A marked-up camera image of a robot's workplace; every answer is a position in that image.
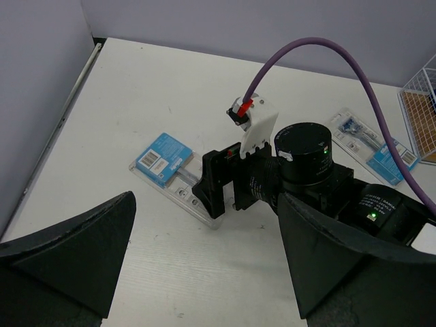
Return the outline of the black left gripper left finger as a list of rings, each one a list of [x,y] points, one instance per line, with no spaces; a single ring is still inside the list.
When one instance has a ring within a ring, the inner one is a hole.
[[[130,192],[1,243],[2,326],[101,326],[136,215]]]

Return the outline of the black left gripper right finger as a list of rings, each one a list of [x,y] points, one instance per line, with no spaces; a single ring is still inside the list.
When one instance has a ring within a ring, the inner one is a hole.
[[[293,196],[278,219],[309,326],[434,326],[435,256],[375,238]]]

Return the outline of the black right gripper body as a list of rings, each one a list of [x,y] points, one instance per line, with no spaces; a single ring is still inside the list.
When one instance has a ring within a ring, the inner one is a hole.
[[[237,211],[246,210],[260,200],[277,212],[281,178],[271,145],[265,144],[244,159],[240,157],[240,148],[241,143],[237,142],[202,156],[202,176],[192,192],[212,219],[225,213],[224,187],[230,183]]]

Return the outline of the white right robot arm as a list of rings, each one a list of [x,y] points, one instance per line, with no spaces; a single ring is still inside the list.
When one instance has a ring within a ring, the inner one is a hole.
[[[279,196],[287,193],[361,232],[435,253],[435,219],[427,208],[395,189],[360,181],[353,169],[335,163],[332,134],[319,123],[289,125],[251,150],[238,142],[203,155],[192,192],[213,219],[225,212],[228,183],[237,210],[261,200],[277,212]]]

